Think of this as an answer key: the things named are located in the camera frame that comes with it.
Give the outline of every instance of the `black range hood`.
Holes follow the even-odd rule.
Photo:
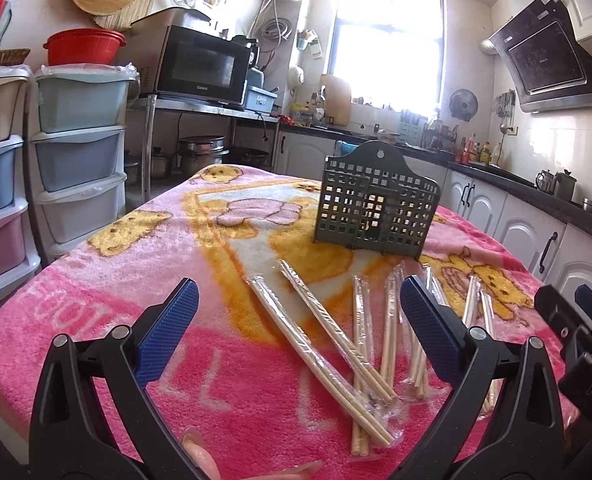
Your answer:
[[[576,43],[561,0],[534,0],[490,40],[523,112],[592,106],[592,57]]]

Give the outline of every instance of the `silver screw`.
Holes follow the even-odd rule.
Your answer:
[[[537,348],[539,350],[541,348],[543,348],[543,346],[544,346],[543,345],[543,342],[542,342],[542,339],[540,339],[540,338],[538,338],[536,336],[530,337],[530,345],[532,345],[534,348]]]
[[[487,337],[487,332],[485,332],[482,328],[475,326],[470,328],[470,335],[477,341],[483,341]]]
[[[57,348],[60,348],[61,346],[63,346],[63,345],[66,344],[66,340],[67,340],[66,335],[64,335],[64,334],[58,334],[54,338],[54,341],[53,341],[54,346],[57,347]]]
[[[129,327],[127,325],[118,325],[111,331],[114,339],[124,339],[129,335]]]

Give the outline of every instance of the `cabinet handle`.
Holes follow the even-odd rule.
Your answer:
[[[476,189],[476,184],[472,184],[472,185],[471,185],[471,187],[470,187],[470,192],[468,192],[468,193],[467,193],[467,200],[466,200],[466,202],[467,202],[467,207],[471,207],[471,204],[470,204],[470,195],[471,195],[471,192],[472,192],[474,189]]]
[[[462,205],[465,205],[465,192],[467,190],[467,188],[470,186],[470,184],[467,184],[463,189],[462,189],[462,193],[460,195],[460,203]]]
[[[556,240],[558,240],[558,233],[556,231],[554,231],[554,234],[551,235],[550,239],[547,241],[547,245],[545,246],[545,250],[542,253],[542,256],[540,257],[540,263],[538,264],[538,270],[540,271],[541,274],[545,273],[545,258],[547,257],[547,253],[550,252],[550,245],[551,242],[555,242]]]

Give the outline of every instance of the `window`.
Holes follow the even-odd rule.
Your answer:
[[[428,116],[441,91],[442,0],[339,0],[329,73],[354,97]]]

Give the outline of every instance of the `pink blanket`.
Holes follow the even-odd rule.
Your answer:
[[[348,378],[345,363],[275,261],[287,260],[351,334],[351,277],[369,279],[376,341],[381,340],[383,284],[400,257],[313,243],[319,182],[236,166],[211,166],[94,235],[41,272],[0,309],[0,414],[28,436],[33,397],[52,338],[105,336],[161,303],[183,277],[197,282],[199,312],[162,378],[147,386],[169,428],[197,428],[225,480],[269,474],[314,460],[321,480],[384,479],[425,431],[449,392],[431,372],[430,402],[405,407],[404,436],[374,462],[349,456],[351,421],[282,338],[244,277],[263,274],[315,345]],[[461,313],[468,275],[494,295],[496,335],[524,342],[539,335],[554,370],[557,341],[533,310],[540,283],[496,241],[439,208],[421,258],[435,270]],[[417,264],[406,259],[407,269]],[[407,364],[397,364],[396,383]],[[124,452],[135,450],[99,395]],[[474,428],[473,443],[484,422]]]

